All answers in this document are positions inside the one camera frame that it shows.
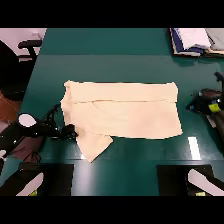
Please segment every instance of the green table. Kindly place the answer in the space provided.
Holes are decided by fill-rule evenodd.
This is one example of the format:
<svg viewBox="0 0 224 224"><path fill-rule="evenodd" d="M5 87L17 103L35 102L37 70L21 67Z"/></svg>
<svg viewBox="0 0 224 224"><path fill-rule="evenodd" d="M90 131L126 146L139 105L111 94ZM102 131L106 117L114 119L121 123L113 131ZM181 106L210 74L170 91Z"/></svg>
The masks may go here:
<svg viewBox="0 0 224 224"><path fill-rule="evenodd" d="M212 164L214 174L224 180L223 145L217 131L203 116L185 110L194 91L220 88L213 74L224 71L224 62L173 57L170 48L166 29L47 30L20 112L41 118L62 99L67 80L175 82L179 90L181 136L113 137L114 142L91 164L81 160L73 141L47 139L42 162L75 164L73 195L158 195L157 164ZM57 119L63 124L62 113ZM188 137L197 138L202 161L192 161Z"/></svg>

